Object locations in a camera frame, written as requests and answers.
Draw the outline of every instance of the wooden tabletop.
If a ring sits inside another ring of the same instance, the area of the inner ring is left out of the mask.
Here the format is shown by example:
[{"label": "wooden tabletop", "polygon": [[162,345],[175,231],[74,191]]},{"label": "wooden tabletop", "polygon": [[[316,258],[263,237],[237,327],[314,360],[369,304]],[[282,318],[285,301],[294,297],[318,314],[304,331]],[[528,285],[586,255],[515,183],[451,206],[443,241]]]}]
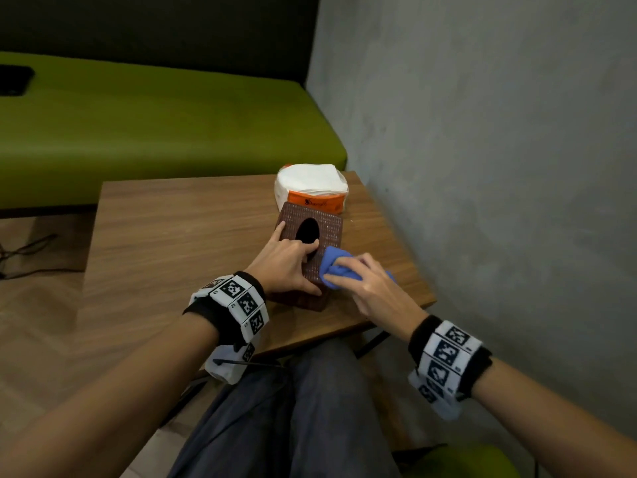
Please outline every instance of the wooden tabletop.
[{"label": "wooden tabletop", "polygon": [[[355,172],[342,248],[371,253],[419,305],[435,302]],[[177,319],[190,295],[259,253],[278,216],[275,175],[107,182],[102,187],[66,392],[81,387]],[[333,292],[311,312],[268,303],[258,353],[364,329],[353,301]]]}]

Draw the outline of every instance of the black hole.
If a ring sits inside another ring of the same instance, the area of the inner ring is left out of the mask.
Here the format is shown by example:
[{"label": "black hole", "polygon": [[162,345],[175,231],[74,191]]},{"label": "black hole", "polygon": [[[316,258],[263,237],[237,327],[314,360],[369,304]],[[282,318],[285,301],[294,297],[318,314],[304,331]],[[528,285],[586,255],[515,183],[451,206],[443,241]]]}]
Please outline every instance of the black hole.
[{"label": "black hole", "polygon": [[[319,224],[314,218],[307,218],[303,223],[299,225],[299,229],[296,231],[295,239],[301,240],[303,243],[314,243],[314,240],[320,239]],[[316,250],[308,254],[308,261],[312,260],[312,257],[316,255]]]}]

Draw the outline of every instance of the person's left hand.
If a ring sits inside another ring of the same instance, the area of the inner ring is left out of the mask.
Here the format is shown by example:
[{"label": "person's left hand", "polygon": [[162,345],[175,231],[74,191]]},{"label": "person's left hand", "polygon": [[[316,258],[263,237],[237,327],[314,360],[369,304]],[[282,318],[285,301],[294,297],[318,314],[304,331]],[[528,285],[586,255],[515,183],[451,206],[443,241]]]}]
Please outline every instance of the person's left hand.
[{"label": "person's left hand", "polygon": [[319,247],[318,240],[314,243],[288,239],[279,241],[284,227],[285,221],[282,221],[264,249],[245,271],[259,281],[266,293],[300,290],[320,296],[320,289],[301,273],[301,263],[307,254]]}]

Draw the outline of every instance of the pants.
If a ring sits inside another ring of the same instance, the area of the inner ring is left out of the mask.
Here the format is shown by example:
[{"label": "pants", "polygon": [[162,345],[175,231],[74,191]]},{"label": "pants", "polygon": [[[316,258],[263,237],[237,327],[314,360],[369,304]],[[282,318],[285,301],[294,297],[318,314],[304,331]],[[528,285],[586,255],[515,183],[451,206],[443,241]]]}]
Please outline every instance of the pants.
[{"label": "pants", "polygon": [[223,388],[169,478],[399,477],[354,353],[330,340]]}]

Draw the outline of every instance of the wooden floor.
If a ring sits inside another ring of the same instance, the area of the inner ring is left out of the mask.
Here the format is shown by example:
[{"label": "wooden floor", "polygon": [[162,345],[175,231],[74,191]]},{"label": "wooden floor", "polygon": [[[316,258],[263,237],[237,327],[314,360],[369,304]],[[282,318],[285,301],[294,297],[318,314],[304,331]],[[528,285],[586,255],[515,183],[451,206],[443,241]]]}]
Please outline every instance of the wooden floor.
[{"label": "wooden floor", "polygon": [[[36,268],[84,268],[94,217],[94,213],[86,213],[0,220],[0,244],[5,250],[50,233],[60,235],[37,255],[13,257],[3,271],[10,275]],[[64,273],[0,280],[0,448],[60,399],[82,279],[82,273]],[[360,344],[362,341],[354,338],[352,345]],[[362,359],[361,364],[390,448],[410,447],[373,359]],[[217,383],[206,386],[206,392],[155,434],[124,476],[165,475],[218,388]]]}]

